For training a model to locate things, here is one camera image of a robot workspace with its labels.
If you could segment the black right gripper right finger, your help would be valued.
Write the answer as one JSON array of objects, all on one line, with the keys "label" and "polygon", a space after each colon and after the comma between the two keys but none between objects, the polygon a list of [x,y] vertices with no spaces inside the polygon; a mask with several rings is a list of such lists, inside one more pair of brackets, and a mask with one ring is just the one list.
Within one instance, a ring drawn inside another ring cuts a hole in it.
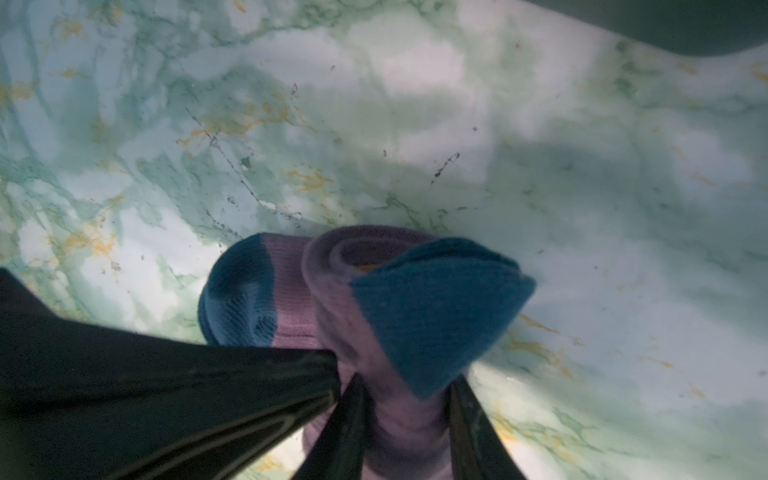
[{"label": "black right gripper right finger", "polygon": [[448,415],[456,480],[526,480],[464,376],[450,384]]}]

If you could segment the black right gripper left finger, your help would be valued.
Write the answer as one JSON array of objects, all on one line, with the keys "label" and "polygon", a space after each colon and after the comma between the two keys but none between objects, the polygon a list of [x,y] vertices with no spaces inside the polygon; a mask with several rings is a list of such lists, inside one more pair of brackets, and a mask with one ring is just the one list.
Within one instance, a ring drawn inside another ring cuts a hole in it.
[{"label": "black right gripper left finger", "polygon": [[293,480],[360,480],[368,437],[369,394],[355,374]]}]

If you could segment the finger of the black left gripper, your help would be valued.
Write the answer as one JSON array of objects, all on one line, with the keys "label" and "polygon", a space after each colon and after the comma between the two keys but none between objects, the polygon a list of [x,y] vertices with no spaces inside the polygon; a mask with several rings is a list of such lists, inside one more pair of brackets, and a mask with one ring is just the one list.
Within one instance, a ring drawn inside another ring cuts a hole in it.
[{"label": "finger of the black left gripper", "polygon": [[5,479],[230,479],[339,392],[332,353],[66,320],[1,274]]}]

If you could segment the purple teal sock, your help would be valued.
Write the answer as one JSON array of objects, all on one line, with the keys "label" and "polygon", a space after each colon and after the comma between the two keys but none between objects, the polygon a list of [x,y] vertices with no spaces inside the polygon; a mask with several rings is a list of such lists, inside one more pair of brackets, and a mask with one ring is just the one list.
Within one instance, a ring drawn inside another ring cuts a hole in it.
[{"label": "purple teal sock", "polygon": [[260,233],[214,264],[198,323],[216,346],[327,349],[372,400],[366,479],[449,479],[448,387],[536,289],[467,239],[391,226]]}]

